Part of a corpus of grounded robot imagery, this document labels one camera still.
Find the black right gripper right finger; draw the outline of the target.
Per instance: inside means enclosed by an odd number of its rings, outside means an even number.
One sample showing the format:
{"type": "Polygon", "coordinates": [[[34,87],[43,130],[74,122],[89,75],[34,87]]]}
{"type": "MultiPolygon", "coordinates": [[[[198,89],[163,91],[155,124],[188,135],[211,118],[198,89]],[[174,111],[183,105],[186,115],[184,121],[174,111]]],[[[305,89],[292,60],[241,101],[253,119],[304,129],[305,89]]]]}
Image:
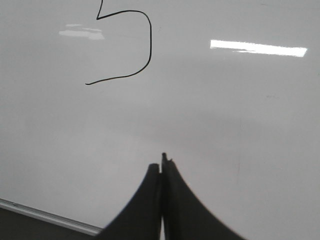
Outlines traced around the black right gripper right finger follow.
{"type": "Polygon", "coordinates": [[[243,239],[201,203],[166,153],[162,153],[161,167],[162,215],[167,240],[243,239]]]}

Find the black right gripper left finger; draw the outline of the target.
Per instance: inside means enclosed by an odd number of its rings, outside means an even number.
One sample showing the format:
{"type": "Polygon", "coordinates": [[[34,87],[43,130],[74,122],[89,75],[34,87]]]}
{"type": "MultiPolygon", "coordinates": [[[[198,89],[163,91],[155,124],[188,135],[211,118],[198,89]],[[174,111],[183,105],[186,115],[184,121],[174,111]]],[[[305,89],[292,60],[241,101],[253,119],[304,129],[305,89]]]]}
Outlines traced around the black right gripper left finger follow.
{"type": "Polygon", "coordinates": [[[162,225],[162,175],[156,163],[147,172],[127,205],[95,240],[159,240],[162,225]]]}

